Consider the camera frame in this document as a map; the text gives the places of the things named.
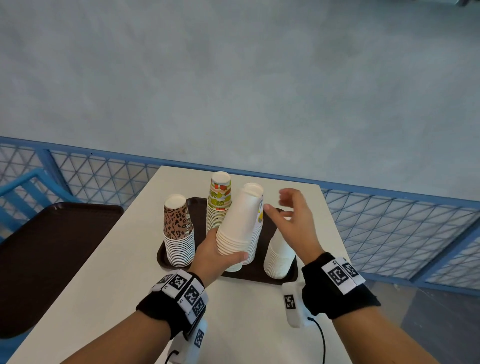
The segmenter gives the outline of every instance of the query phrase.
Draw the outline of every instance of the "black cable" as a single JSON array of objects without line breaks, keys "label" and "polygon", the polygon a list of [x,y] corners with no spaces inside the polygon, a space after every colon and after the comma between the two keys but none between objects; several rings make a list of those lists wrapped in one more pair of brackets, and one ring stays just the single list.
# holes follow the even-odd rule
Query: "black cable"
[{"label": "black cable", "polygon": [[165,364],[168,364],[168,360],[170,359],[170,357],[172,356],[172,354],[178,355],[179,352],[178,352],[178,350],[172,350],[172,351],[170,352],[170,354],[168,354],[167,360],[165,360]]},{"label": "black cable", "polygon": [[320,330],[320,333],[322,334],[322,341],[324,342],[324,359],[322,360],[322,364],[325,364],[325,336],[324,336],[324,332],[322,331],[322,328],[320,327],[318,322],[316,322],[313,317],[307,317],[307,319],[310,320],[310,321],[313,321],[318,326],[318,329]]}]

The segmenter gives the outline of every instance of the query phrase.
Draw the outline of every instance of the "gray wall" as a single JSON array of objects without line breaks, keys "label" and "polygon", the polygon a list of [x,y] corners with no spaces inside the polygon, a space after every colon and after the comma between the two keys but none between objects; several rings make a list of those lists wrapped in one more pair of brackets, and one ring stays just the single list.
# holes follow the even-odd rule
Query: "gray wall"
[{"label": "gray wall", "polygon": [[480,200],[480,9],[0,0],[0,135]]}]

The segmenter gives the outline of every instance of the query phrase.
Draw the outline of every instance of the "brown tray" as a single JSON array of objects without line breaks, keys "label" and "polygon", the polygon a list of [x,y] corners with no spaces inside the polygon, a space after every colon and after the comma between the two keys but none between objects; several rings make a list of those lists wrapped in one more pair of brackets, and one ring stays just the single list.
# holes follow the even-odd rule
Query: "brown tray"
[{"label": "brown tray", "polygon": [[0,244],[0,338],[40,320],[122,214],[120,206],[60,202]]},{"label": "brown tray", "polygon": [[[195,248],[205,239],[206,236],[206,209],[207,199],[201,197],[192,197],[187,199],[188,210],[190,212],[190,218],[192,219],[193,227],[195,229]],[[293,259],[290,270],[283,279],[274,279],[269,277],[264,271],[264,260],[267,253],[270,239],[275,234],[276,226],[273,221],[264,214],[264,225],[262,232],[258,238],[257,252],[255,253],[255,259],[250,263],[242,267],[238,272],[224,272],[223,277],[238,278],[252,280],[254,282],[282,284],[285,282],[294,282],[297,280],[299,271],[297,266],[297,258]],[[156,255],[156,260],[165,269],[178,269],[174,267],[167,258],[167,251],[165,249],[165,243],[162,242],[160,249]]]}]

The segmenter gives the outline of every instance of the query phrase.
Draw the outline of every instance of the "person's right arm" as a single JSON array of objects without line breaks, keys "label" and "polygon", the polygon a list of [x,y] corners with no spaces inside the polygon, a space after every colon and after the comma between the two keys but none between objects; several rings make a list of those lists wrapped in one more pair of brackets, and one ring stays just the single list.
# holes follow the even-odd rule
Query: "person's right arm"
[{"label": "person's right arm", "polygon": [[[312,212],[300,191],[280,190],[281,206],[293,211],[278,212],[265,204],[266,214],[277,225],[285,241],[304,264],[325,253],[318,242]],[[389,322],[377,307],[365,307],[332,320],[354,364],[438,364],[402,329]]]}]

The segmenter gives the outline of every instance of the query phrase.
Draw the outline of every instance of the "stack of white paper cups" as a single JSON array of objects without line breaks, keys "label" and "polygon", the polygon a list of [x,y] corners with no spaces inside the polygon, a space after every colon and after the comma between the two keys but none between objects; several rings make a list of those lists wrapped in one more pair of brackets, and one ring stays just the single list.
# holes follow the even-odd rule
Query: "stack of white paper cups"
[{"label": "stack of white paper cups", "polygon": [[[252,241],[261,199],[262,195],[257,188],[244,186],[240,189],[216,234],[216,245],[220,254],[247,251]],[[235,264],[228,268],[227,272],[236,272],[241,267],[242,263]]]},{"label": "stack of white paper cups", "polygon": [[242,264],[250,264],[255,259],[255,252],[257,251],[258,237],[262,232],[262,226],[264,225],[264,211],[263,211],[263,202],[264,202],[264,188],[258,183],[246,183],[244,188],[256,190],[258,194],[262,195],[260,200],[260,207],[258,208],[257,220],[255,220],[255,225],[253,226],[252,240],[250,245],[247,248],[248,259],[245,260]]},{"label": "stack of white paper cups", "polygon": [[217,228],[227,215],[232,203],[232,183],[226,172],[215,172],[210,181],[207,200],[206,230]]},{"label": "stack of white paper cups", "polygon": [[295,258],[295,252],[283,238],[279,229],[275,231],[270,244],[268,245],[267,254],[264,260],[264,270],[272,278],[284,278]]},{"label": "stack of white paper cups", "polygon": [[184,267],[195,256],[195,238],[187,200],[180,194],[170,195],[163,206],[163,235],[168,261]]}]

